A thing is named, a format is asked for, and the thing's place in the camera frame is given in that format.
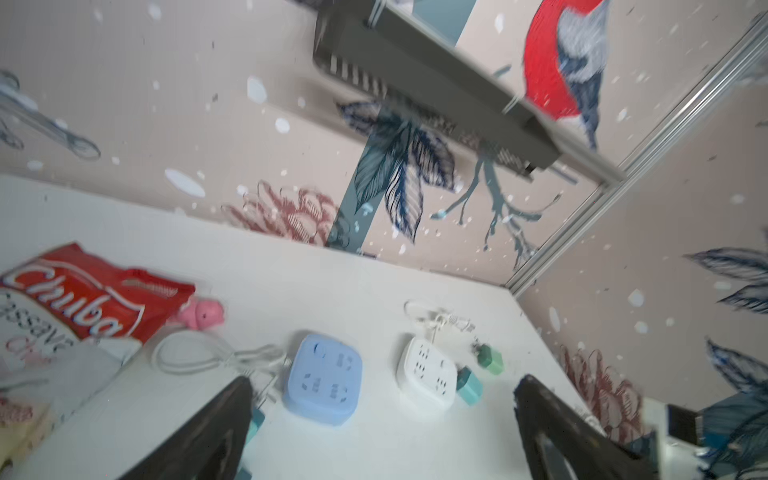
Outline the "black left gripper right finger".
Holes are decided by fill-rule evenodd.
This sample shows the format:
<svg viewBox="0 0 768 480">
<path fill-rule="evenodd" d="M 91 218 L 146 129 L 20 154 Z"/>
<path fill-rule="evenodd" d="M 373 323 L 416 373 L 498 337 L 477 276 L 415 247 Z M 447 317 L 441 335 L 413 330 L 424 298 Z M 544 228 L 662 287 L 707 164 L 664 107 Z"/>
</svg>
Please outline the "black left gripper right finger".
<svg viewBox="0 0 768 480">
<path fill-rule="evenodd" d="M 655 479 L 651 463 L 600 434 L 535 376 L 514 391 L 515 416 L 534 479 Z"/>
</svg>

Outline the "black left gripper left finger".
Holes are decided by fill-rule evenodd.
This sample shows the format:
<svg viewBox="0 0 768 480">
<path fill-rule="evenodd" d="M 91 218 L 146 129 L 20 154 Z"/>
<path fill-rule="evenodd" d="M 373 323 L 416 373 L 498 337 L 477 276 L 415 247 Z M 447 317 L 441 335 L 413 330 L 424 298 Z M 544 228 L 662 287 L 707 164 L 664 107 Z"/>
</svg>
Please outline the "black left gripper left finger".
<svg viewBox="0 0 768 480">
<path fill-rule="evenodd" d="M 123 477 L 235 478 L 252 419 L 252 394 L 249 380 L 235 378 Z"/>
</svg>

